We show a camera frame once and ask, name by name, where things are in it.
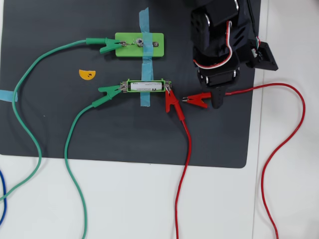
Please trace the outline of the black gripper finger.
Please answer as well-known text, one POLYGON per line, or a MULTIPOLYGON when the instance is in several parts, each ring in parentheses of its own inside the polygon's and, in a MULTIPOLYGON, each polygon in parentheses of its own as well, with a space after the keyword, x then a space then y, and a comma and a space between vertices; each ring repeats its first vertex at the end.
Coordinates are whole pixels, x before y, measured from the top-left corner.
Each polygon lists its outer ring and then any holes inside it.
POLYGON ((211 91, 211 102, 214 109, 218 109, 223 105, 225 94, 225 87, 218 87, 211 91))

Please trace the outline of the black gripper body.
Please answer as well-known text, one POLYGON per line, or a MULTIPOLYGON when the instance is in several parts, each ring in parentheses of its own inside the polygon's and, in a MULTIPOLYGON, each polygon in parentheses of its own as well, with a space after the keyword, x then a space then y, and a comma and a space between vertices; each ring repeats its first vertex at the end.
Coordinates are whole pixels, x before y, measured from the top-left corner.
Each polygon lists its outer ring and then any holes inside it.
POLYGON ((193 62, 203 87, 224 87, 237 81, 240 65, 253 57, 247 24, 196 28, 193 62))

